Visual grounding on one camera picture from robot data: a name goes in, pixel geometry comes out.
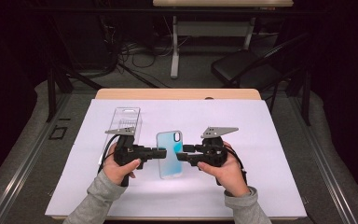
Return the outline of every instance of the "table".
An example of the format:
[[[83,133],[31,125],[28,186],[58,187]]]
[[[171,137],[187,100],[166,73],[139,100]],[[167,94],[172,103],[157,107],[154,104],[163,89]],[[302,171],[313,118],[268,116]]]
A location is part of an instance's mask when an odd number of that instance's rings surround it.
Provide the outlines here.
[[[292,0],[153,0],[155,7],[291,7]],[[172,67],[171,78],[178,78],[179,35],[201,36],[244,36],[244,49],[249,48],[255,18],[249,21],[178,21],[173,16],[172,23]]]
[[[203,100],[206,97],[214,100]],[[245,89],[100,90],[80,128],[47,216],[66,217],[86,196],[104,148],[104,131],[109,128],[115,108],[122,106],[141,107],[139,144],[147,147],[156,144],[158,132],[180,130],[184,144],[199,144],[200,134],[208,124],[239,127],[238,132],[223,138],[237,149],[266,214],[271,218],[306,216],[267,105],[256,90]],[[130,180],[126,193],[114,202],[107,219],[232,219],[232,211],[224,206],[223,189],[213,177],[188,163],[184,164],[183,175],[172,180],[161,180],[157,170],[158,161],[152,160],[136,171],[137,178]]]

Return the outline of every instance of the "blue phone case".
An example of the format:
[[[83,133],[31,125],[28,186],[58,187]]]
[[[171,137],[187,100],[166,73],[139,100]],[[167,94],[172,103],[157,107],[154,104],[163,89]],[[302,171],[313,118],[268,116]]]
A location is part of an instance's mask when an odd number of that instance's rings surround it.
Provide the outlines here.
[[[167,150],[167,157],[158,160],[159,176],[162,179],[169,179],[182,175],[182,162],[176,159],[176,152],[181,152],[183,147],[182,133],[179,131],[158,133],[157,146]]]

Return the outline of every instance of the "hand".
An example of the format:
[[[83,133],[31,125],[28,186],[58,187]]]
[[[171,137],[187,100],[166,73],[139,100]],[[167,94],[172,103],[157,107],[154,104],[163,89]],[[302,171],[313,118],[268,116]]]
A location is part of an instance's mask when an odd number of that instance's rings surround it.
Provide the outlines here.
[[[224,142],[224,145],[231,148],[227,142]],[[237,159],[230,153],[227,155],[227,161],[221,167],[214,167],[202,161],[198,163],[198,166],[203,172],[216,177],[219,183],[234,197],[240,197],[250,192],[243,180]]]
[[[108,157],[104,161],[103,171],[105,172],[106,176],[112,181],[112,183],[119,185],[124,179],[125,175],[130,175],[131,178],[135,178],[135,174],[133,170],[135,170],[139,164],[141,164],[141,160],[133,160],[132,162],[119,166],[115,160],[113,159],[113,153],[115,152],[116,143],[114,143],[108,152]]]

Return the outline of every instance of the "gray sleeve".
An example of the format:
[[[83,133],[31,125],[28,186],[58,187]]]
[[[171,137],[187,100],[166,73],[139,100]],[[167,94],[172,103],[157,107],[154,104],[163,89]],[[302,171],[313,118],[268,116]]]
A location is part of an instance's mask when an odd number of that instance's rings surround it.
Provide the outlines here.
[[[257,202],[257,190],[249,187],[250,193],[241,197],[232,197],[225,191],[225,204],[233,210],[236,224],[270,224],[271,221]]]
[[[112,183],[102,170],[87,189],[86,198],[63,223],[103,223],[113,201],[117,200],[125,189]]]

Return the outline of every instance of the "person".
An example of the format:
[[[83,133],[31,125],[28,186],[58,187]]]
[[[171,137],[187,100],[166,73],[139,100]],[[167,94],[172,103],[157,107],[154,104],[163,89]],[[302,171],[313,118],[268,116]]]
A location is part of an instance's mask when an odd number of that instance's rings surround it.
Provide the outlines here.
[[[109,148],[108,157],[114,153],[115,146],[116,144],[113,144]],[[231,145],[226,142],[225,146],[231,148]],[[119,166],[114,160],[106,160],[103,169],[89,186],[86,198],[63,223],[103,223],[113,201],[126,190],[120,186],[124,176],[130,174],[130,177],[135,178],[133,170],[140,163],[138,159]],[[228,153],[227,161],[221,167],[213,167],[201,161],[198,166],[206,174],[216,177],[226,189],[225,205],[233,210],[236,224],[271,223],[257,202],[257,190],[246,185],[242,178],[241,168],[233,155]]]

